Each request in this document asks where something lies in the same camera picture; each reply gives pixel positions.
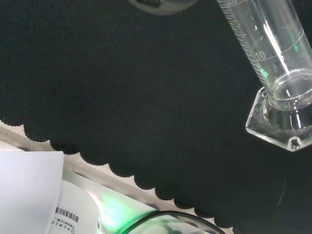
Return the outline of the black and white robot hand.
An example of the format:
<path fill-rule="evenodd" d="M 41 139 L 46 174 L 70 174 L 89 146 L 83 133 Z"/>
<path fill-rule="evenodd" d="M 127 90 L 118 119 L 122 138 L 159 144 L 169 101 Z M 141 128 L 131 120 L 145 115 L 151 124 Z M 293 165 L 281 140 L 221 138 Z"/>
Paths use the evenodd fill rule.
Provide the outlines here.
<path fill-rule="evenodd" d="M 180 13 L 191 6 L 197 0 L 128 0 L 138 9 L 153 15 L 173 15 Z"/>

